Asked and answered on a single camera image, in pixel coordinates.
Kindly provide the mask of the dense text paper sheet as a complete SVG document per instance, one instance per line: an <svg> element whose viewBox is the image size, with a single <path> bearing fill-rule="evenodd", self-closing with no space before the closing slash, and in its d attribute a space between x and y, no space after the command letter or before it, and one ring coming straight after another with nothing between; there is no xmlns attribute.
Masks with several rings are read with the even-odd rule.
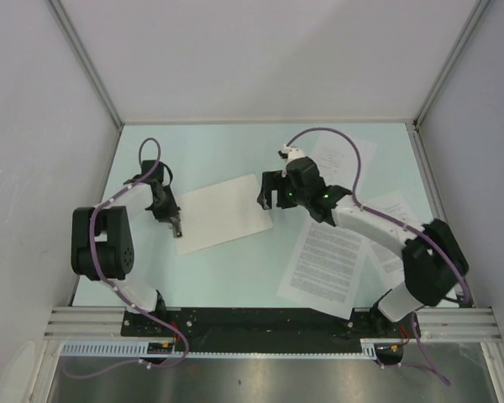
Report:
<svg viewBox="0 0 504 403"><path fill-rule="evenodd" d="M305 221L277 295L301 307L348 320L369 241L342 228Z"/></svg>

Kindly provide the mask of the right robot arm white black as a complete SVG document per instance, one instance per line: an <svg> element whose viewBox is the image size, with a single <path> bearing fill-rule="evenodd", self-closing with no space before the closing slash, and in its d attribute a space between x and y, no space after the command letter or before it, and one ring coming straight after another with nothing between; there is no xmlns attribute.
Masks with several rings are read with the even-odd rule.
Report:
<svg viewBox="0 0 504 403"><path fill-rule="evenodd" d="M450 226L403 221L360 202L354 189L329 185L307 156L290 158L281 170L261 175L257 202L265 210L303 207L318 223L348 229L378 243L402 261L403 280L374 305L372 330L390 337L401 319L425 306L436 306L455 286L471 301L468 263Z"/></svg>

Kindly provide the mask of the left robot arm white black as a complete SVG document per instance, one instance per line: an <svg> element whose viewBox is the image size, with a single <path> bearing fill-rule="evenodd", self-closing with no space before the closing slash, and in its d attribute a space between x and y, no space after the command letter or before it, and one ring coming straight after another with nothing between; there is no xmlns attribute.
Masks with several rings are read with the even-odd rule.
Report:
<svg viewBox="0 0 504 403"><path fill-rule="evenodd" d="M150 213L182 237L181 208L171 190L173 173L158 160L140 162L140 173L127 180L118 194L95 207L72 213L71 267L76 275L109 288L128 311L139 313L139 325L150 335L169 325L161 293L133 275L133 218Z"/></svg>

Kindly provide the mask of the sparse text paper sheet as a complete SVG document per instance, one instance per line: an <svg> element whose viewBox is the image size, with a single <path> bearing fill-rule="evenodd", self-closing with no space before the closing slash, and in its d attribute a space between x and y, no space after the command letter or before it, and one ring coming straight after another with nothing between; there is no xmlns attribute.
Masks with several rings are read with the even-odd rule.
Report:
<svg viewBox="0 0 504 403"><path fill-rule="evenodd" d="M363 139L354 139L354 143L361 161L358 185L362 185L378 144ZM340 185L349 190L353 188L358 161L354 148L346 139L335 133L323 131L310 157L317 164L321 176L328 185Z"/></svg>

